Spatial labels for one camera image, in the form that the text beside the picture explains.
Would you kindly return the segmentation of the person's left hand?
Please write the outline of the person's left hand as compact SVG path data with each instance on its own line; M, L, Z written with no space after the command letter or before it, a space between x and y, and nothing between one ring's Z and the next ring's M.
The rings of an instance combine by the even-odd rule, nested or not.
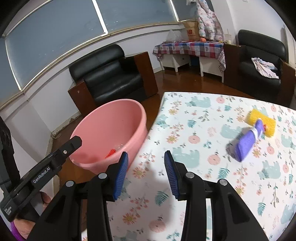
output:
M52 198L43 191L40 191L43 200L43 210L46 209ZM36 223L26 219L15 218L11 222L11 232L16 240L26 240Z

